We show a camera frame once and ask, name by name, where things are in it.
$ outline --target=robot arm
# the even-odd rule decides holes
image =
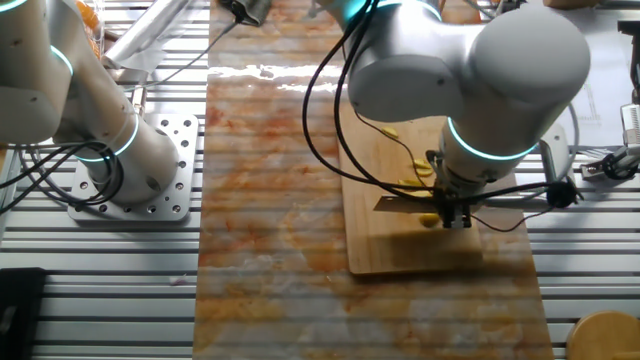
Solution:
[[[578,93],[589,48],[544,7],[459,26],[443,24],[433,5],[379,5],[351,68],[349,97],[378,121],[448,116],[444,183],[474,194],[510,173]]]
[[[118,155],[124,184],[112,201],[152,199],[173,180],[174,143],[133,109],[94,55],[72,0],[0,0],[0,142],[98,140]],[[96,187],[102,158],[78,153]]]

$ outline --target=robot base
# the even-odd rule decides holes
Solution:
[[[198,119],[180,114],[147,114],[145,121],[162,130],[178,150],[178,171],[171,184],[155,198],[138,204],[122,205],[107,202],[76,210],[69,207],[69,216],[78,222],[100,221],[181,221],[189,215],[193,169],[198,139]],[[79,198],[95,195],[87,168],[78,162],[71,194]]]

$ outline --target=slotted aluminum surface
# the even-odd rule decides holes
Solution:
[[[150,1],[107,1],[107,28],[121,33]],[[204,49],[208,14],[168,44],[158,71],[164,78]],[[192,216],[170,225],[118,232],[108,225],[79,227],[66,208],[35,192],[7,217],[0,267],[51,270],[38,325],[36,360],[191,358],[202,191],[206,58],[152,89],[147,112],[195,114],[200,121]],[[578,157],[578,162],[589,159]],[[67,188],[75,162],[53,176]],[[640,180],[598,189],[578,186],[589,201],[527,221],[556,358],[575,321],[610,309],[640,317]],[[544,179],[537,155],[517,170],[519,183]],[[20,183],[18,191],[27,186]],[[170,277],[186,274],[186,284]]]

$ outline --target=yellow food piece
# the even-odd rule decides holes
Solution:
[[[433,169],[416,169],[416,173],[420,177],[427,177],[433,174]]]
[[[93,50],[93,54],[100,59],[100,47],[98,46],[98,43],[96,43],[95,41],[93,41],[93,39],[89,39],[89,45],[91,45],[91,50]]]
[[[398,180],[398,184],[407,185],[407,186],[423,186],[422,183],[418,180],[408,179],[408,180]]]
[[[396,129],[392,128],[391,126],[385,126],[383,128],[380,128],[380,130],[382,130],[382,132],[385,133],[387,136],[391,136],[394,139],[398,138],[398,132],[396,131]]]
[[[84,24],[91,30],[95,30],[100,24],[100,19],[98,19],[98,15],[96,15],[95,11],[93,11],[91,6],[85,4],[81,0],[76,0],[76,6],[78,7],[78,10],[80,10],[80,15],[82,15],[82,21]]]
[[[431,165],[425,159],[413,159],[413,166],[416,169],[431,169]]]
[[[411,193],[411,195],[417,196],[417,197],[432,197],[433,196],[433,194],[431,194],[431,191],[428,191],[428,190],[414,191],[414,192]]]
[[[422,214],[418,218],[418,221],[420,221],[420,224],[422,224],[422,226],[432,228],[438,225],[438,223],[440,222],[440,216],[438,216],[438,214]]]

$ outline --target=wooden round object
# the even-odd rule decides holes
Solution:
[[[617,311],[582,318],[569,333],[567,359],[640,359],[640,321]]]

